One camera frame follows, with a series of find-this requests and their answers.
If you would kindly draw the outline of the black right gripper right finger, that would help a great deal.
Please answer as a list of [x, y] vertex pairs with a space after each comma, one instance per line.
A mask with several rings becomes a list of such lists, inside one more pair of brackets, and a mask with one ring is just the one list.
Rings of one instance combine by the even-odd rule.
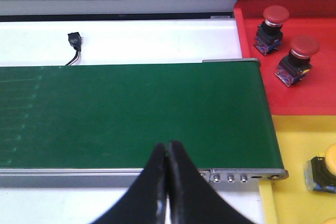
[[201, 177], [182, 143], [168, 147], [171, 223], [252, 223]]

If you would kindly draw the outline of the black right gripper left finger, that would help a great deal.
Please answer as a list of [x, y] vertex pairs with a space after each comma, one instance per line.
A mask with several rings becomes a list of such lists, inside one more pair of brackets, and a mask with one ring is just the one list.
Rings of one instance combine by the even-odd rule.
[[93, 223], [165, 223], [165, 145], [157, 144], [127, 192]]

